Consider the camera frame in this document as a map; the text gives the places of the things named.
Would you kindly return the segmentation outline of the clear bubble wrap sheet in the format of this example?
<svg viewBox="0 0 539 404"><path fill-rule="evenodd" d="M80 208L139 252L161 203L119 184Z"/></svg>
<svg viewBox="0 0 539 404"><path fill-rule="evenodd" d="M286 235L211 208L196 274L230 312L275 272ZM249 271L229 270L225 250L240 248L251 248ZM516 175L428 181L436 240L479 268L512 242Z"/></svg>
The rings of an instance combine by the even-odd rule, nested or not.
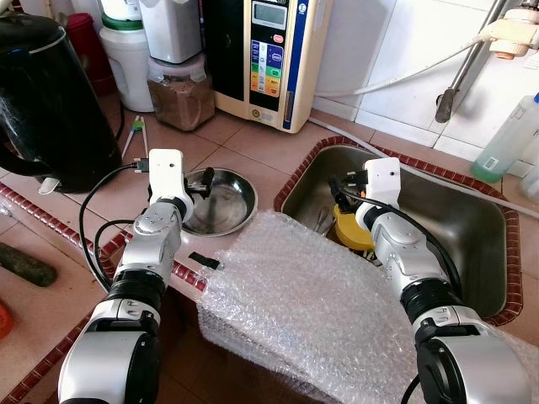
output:
<svg viewBox="0 0 539 404"><path fill-rule="evenodd" d="M199 301L205 338L333 404L538 404L536 350L463 304L423 227L375 220L372 264L259 212Z"/></svg>

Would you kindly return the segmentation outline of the red plastic container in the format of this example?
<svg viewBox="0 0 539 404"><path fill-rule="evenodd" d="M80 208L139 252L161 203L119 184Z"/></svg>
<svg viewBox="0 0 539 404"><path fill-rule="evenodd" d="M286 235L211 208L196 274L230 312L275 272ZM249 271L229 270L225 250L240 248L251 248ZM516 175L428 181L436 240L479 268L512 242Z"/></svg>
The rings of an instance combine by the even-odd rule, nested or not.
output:
<svg viewBox="0 0 539 404"><path fill-rule="evenodd" d="M96 95L103 97L118 92L92 16L88 13L68 14L66 31Z"/></svg>

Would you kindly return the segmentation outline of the metal faucet pipe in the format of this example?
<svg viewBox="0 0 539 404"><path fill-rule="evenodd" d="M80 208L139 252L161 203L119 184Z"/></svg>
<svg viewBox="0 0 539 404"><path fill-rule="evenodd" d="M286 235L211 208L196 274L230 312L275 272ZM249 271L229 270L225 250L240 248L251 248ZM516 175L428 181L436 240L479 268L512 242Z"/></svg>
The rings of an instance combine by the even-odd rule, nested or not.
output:
<svg viewBox="0 0 539 404"><path fill-rule="evenodd" d="M493 0L490 4L488 15L483 20L480 31L488 24L495 22L502 15L505 4L508 0ZM488 43L477 42L472 44L466 51L466 56L456 72L456 75L451 81L450 86L443 92L443 95L436 99L435 122L446 123L451 119L455 111L455 107L463 100L463 93L468 91L470 85L473 85L475 78L480 73L480 59L488 49Z"/></svg>

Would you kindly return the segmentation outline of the black electric kettle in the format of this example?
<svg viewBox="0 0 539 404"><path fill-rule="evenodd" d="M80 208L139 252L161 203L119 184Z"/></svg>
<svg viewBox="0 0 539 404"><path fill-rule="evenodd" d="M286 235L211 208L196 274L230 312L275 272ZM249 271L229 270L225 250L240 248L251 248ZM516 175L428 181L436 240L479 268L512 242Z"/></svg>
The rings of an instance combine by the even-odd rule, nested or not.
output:
<svg viewBox="0 0 539 404"><path fill-rule="evenodd" d="M81 194L120 165L65 28L43 16L0 15L0 167Z"/></svg>

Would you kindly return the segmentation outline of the clear jar brown powder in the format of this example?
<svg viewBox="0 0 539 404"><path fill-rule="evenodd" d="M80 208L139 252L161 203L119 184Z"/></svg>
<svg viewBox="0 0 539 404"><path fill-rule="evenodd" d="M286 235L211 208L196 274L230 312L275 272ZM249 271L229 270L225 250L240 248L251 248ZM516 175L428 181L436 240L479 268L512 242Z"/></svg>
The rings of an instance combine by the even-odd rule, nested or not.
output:
<svg viewBox="0 0 539 404"><path fill-rule="evenodd" d="M215 115L215 89L203 53L181 64L147 59L147 88L158 122L177 130L196 130Z"/></svg>

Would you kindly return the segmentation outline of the clear bottle green liquid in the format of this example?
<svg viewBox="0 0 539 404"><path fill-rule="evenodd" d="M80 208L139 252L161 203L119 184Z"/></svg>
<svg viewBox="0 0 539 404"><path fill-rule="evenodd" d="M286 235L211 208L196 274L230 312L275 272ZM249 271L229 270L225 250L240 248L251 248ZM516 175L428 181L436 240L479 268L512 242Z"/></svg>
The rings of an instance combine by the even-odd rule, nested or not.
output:
<svg viewBox="0 0 539 404"><path fill-rule="evenodd" d="M473 177L498 182L539 137L539 93L524 96L471 164Z"/></svg>

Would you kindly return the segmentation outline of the steel spoon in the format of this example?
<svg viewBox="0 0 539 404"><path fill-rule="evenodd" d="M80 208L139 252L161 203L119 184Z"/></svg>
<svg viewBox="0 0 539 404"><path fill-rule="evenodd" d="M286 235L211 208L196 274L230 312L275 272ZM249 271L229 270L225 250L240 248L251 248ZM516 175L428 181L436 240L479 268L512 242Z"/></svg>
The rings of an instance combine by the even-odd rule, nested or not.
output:
<svg viewBox="0 0 539 404"><path fill-rule="evenodd" d="M318 215L318 221L313 230L324 236L334 227L334 223L334 212L328 209L321 209Z"/></svg>

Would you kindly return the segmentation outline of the dark oblong floor object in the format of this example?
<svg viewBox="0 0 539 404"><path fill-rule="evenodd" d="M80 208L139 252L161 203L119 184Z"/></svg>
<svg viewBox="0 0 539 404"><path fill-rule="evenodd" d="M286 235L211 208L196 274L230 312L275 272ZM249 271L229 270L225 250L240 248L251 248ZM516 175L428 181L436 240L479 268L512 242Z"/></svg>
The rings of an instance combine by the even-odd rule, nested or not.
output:
<svg viewBox="0 0 539 404"><path fill-rule="evenodd" d="M0 267L42 288L54 284L57 280L53 266L3 242L0 242Z"/></svg>

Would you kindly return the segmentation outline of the cream water ionizer machine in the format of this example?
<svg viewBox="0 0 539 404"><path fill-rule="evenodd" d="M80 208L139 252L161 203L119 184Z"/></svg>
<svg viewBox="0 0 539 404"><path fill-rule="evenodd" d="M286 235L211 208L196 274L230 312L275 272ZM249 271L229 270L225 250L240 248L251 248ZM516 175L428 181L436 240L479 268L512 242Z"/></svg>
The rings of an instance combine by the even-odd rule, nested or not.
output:
<svg viewBox="0 0 539 404"><path fill-rule="evenodd" d="M200 0L216 108L296 134L311 115L334 0Z"/></svg>

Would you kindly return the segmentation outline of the steel bowl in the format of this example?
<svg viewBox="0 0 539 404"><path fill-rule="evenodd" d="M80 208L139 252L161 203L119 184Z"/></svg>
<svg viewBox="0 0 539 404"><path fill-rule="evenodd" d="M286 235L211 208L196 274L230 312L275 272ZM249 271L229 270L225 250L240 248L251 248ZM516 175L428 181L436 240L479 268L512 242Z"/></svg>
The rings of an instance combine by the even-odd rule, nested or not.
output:
<svg viewBox="0 0 539 404"><path fill-rule="evenodd" d="M215 169L212 193L208 199L193 201L191 216L184 221L184 231L200 237L219 237L238 231L257 210L258 194L239 173L222 167ZM191 173L203 173L204 169Z"/></svg>

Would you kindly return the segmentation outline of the white bottle green lid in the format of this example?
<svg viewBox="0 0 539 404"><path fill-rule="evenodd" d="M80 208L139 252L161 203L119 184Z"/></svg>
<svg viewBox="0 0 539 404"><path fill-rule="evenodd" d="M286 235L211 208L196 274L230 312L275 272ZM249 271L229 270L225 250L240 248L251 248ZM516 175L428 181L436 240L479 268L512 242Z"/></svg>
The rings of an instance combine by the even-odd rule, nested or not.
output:
<svg viewBox="0 0 539 404"><path fill-rule="evenodd" d="M99 0L103 27L99 38L120 91L120 102L132 111L154 112L147 85L149 42L138 0Z"/></svg>

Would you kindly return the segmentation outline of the steel sink basin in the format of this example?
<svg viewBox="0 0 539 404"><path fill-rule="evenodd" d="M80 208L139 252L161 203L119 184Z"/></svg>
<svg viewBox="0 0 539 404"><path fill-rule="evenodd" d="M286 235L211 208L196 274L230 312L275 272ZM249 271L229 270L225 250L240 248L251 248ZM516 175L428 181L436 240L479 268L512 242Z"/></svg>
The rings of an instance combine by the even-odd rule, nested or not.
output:
<svg viewBox="0 0 539 404"><path fill-rule="evenodd" d="M319 213L334 207L328 178L362 169L374 154L355 146L334 145L316 151L275 200L275 209L304 226L315 226ZM431 231L461 270L463 300L479 315L500 313L508 303L507 219L499 205L445 185L402 173L400 208Z"/></svg>

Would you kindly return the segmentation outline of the yellow plastic bowl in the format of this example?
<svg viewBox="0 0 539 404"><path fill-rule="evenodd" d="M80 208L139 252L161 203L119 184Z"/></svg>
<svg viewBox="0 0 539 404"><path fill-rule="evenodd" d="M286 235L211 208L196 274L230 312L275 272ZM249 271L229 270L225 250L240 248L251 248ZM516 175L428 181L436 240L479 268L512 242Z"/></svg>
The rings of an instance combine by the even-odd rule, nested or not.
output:
<svg viewBox="0 0 539 404"><path fill-rule="evenodd" d="M371 234L359 226L354 212L345 212L339 205L334 205L334 234L343 246L351 250L373 250L375 245Z"/></svg>

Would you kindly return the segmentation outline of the grey white container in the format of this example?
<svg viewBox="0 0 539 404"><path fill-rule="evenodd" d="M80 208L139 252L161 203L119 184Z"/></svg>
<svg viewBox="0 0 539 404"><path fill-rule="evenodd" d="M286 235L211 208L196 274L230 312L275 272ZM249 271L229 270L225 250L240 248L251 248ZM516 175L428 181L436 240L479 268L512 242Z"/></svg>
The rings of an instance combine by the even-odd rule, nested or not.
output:
<svg viewBox="0 0 539 404"><path fill-rule="evenodd" d="M203 50L199 0L139 0L150 57L182 64Z"/></svg>

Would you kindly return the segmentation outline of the cream faucet diverter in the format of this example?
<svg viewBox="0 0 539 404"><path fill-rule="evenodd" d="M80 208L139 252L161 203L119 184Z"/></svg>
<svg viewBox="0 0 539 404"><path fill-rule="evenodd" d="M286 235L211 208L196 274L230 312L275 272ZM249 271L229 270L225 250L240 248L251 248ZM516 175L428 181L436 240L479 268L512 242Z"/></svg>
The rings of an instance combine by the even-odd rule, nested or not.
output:
<svg viewBox="0 0 539 404"><path fill-rule="evenodd" d="M525 56L539 49L539 10L520 5L501 19L480 30L480 41L490 42L489 50L500 59Z"/></svg>

